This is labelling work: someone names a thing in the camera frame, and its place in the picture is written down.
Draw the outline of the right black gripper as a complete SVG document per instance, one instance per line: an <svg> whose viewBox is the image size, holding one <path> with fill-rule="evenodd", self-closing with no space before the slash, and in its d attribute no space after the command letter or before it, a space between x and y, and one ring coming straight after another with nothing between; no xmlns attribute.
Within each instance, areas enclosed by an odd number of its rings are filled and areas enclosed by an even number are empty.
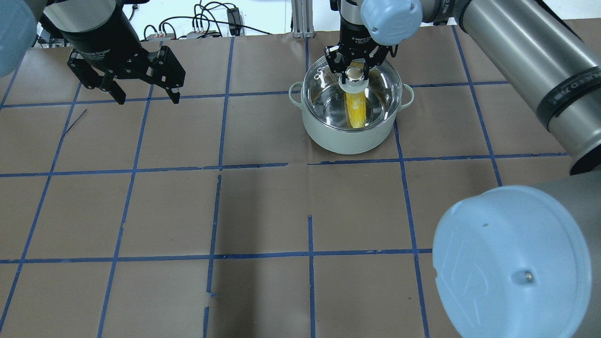
<svg viewBox="0 0 601 338"><path fill-rule="evenodd" d="M368 85L386 85L386 58L395 57L395 47L377 44L363 25L340 19L339 42L324 49L325 60L332 74L346 85L346 70L351 62L363 62Z"/></svg>

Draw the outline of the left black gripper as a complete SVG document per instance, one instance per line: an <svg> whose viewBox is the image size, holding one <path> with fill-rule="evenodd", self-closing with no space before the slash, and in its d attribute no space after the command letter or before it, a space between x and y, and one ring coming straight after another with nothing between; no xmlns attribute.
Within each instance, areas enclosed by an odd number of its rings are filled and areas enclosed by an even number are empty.
<svg viewBox="0 0 601 338"><path fill-rule="evenodd" d="M43 14L73 46L67 66L88 89L99 88L119 105L126 94L115 79L149 80L180 102L186 70L168 46L148 52L123 12L139 0L50 0Z"/></svg>

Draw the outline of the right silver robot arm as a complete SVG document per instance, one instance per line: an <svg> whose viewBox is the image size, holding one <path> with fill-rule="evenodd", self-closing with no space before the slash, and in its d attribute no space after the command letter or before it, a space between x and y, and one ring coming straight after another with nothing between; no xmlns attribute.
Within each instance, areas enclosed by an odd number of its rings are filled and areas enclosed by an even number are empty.
<svg viewBox="0 0 601 338"><path fill-rule="evenodd" d="M566 177L571 158L457 26L425 26L392 64L415 88L384 143L308 149L318 338L457 338L433 267L458 201Z"/></svg>

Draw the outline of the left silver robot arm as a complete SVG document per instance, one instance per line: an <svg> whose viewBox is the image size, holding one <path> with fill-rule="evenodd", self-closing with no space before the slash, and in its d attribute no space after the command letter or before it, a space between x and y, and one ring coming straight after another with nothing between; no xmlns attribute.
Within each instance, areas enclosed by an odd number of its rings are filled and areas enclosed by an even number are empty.
<svg viewBox="0 0 601 338"><path fill-rule="evenodd" d="M67 66L88 89L118 104L126 94L118 79L139 79L167 92L174 104L186 71L167 46L149 52L123 12L123 0L3 0L0 9L1 75L15 70L47 18L73 47Z"/></svg>

